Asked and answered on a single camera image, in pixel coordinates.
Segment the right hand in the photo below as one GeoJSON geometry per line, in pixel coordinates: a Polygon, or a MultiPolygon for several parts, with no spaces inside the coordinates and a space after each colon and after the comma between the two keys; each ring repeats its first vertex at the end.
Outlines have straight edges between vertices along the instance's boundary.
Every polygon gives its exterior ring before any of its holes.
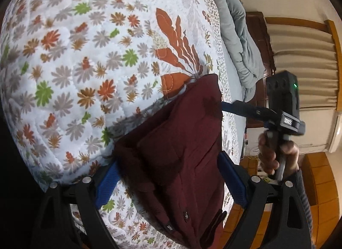
{"type": "MultiPolygon", "coordinates": [[[[264,172],[268,175],[274,175],[279,169],[279,162],[276,160],[276,153],[267,145],[267,135],[262,133],[259,135],[259,160],[264,172]]],[[[283,179],[291,176],[299,171],[299,148],[293,141],[286,141],[281,146],[281,152],[286,158],[283,179]]]]}

